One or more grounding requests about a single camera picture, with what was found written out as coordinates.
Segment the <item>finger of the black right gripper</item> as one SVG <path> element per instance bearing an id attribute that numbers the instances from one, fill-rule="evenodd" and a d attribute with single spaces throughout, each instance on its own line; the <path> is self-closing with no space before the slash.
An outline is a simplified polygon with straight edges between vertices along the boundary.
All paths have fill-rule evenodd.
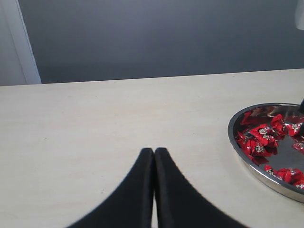
<path id="1" fill-rule="evenodd" d="M 303 137 L 304 136 L 304 99 L 302 100 L 299 109 L 299 116 L 300 116 L 300 130 L 299 134 Z"/>

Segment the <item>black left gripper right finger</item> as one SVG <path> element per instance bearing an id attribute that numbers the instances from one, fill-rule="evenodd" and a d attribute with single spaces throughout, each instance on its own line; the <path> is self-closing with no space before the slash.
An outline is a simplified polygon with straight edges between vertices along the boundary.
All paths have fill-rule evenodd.
<path id="1" fill-rule="evenodd" d="M 155 151 L 155 198 L 160 228 L 241 228 L 186 180 L 166 148 Z"/>

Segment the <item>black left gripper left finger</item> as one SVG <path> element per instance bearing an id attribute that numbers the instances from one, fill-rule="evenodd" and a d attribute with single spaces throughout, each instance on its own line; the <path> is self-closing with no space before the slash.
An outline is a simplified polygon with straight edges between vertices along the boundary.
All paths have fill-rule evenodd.
<path id="1" fill-rule="evenodd" d="M 150 228 L 154 197 L 154 152 L 141 149 L 112 194 L 71 228 Z"/>

